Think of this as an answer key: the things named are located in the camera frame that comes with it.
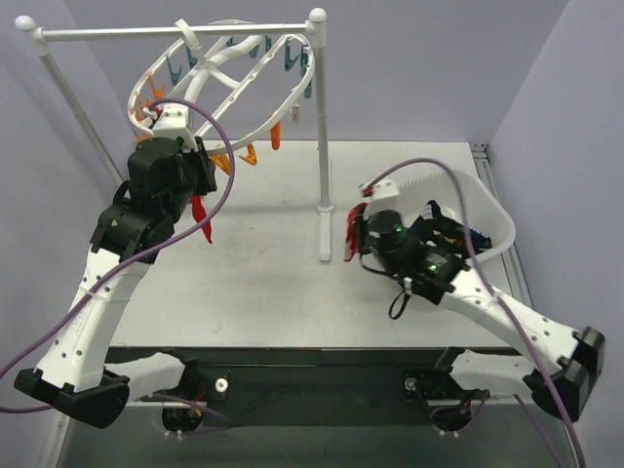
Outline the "red santa sock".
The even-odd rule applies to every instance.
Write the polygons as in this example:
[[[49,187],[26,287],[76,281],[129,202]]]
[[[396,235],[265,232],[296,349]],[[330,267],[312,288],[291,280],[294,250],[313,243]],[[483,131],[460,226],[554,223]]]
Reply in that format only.
[[[353,207],[346,218],[346,236],[343,261],[349,262],[355,254],[360,252],[361,245],[361,227],[363,222],[363,214],[367,207],[366,202],[359,203]]]
[[[205,218],[207,217],[208,214],[203,205],[202,197],[199,195],[192,196],[190,200],[190,205],[191,205],[191,213],[192,213],[193,219],[195,220],[196,223],[202,224],[201,230],[203,232],[203,235],[205,239],[207,240],[207,242],[209,244],[212,244],[213,243],[212,224],[209,221],[205,221]]]

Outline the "black blue patterned sock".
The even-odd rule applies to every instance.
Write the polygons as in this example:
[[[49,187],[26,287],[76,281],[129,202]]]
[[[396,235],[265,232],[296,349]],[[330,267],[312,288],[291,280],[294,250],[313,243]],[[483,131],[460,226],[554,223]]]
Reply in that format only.
[[[440,205],[435,200],[427,202],[420,215],[409,227],[409,233],[420,239],[444,239],[464,257],[469,255],[464,226],[443,215]]]

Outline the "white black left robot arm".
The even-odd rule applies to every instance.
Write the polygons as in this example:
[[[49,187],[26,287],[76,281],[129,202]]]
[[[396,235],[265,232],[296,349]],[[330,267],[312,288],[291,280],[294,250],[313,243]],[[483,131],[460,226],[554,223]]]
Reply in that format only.
[[[136,145],[129,177],[98,217],[85,271],[54,343],[39,363],[21,370],[17,390],[55,410],[102,429],[126,404],[166,391],[185,401],[199,384],[197,362],[173,349],[107,364],[120,319],[150,266],[155,246],[169,244],[191,199],[217,189],[215,165],[204,143],[155,137]]]

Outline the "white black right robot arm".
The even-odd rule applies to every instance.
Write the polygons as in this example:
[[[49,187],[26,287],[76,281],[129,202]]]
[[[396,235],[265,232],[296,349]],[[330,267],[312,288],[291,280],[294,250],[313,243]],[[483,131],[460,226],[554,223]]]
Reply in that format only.
[[[405,226],[394,210],[366,210],[360,205],[348,217],[348,258],[373,255],[380,265],[375,274],[399,286],[398,302],[424,298],[469,319],[520,354],[514,359],[456,352],[432,374],[439,395],[452,398],[464,389],[487,388],[527,394],[548,414],[579,420],[604,368],[603,333],[553,321],[485,282],[468,250],[490,249],[490,239],[480,232],[441,214],[421,214]]]

